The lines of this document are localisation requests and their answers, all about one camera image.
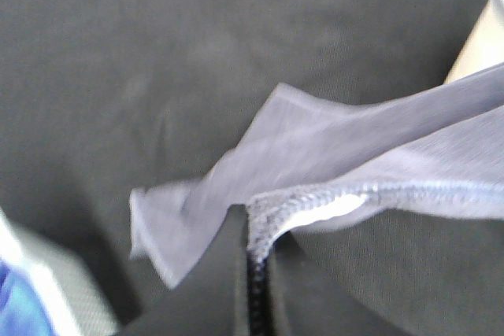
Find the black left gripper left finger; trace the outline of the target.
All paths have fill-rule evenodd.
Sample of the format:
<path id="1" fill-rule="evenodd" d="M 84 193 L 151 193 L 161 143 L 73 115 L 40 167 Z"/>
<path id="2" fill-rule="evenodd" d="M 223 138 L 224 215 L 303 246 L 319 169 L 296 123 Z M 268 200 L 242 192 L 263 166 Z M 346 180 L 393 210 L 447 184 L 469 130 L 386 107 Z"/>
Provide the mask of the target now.
<path id="1" fill-rule="evenodd" d="M 216 237 L 186 278 L 121 333 L 248 335 L 246 229 L 244 207 L 229 208 Z"/>

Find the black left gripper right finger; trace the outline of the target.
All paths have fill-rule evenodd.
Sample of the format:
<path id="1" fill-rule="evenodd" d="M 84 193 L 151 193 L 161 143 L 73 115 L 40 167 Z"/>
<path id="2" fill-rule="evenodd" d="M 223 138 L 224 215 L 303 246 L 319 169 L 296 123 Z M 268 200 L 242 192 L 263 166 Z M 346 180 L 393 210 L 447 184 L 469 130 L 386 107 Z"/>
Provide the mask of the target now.
<path id="1" fill-rule="evenodd" d="M 500 335 L 503 224 L 390 210 L 285 234 L 268 258 L 279 334 Z"/>

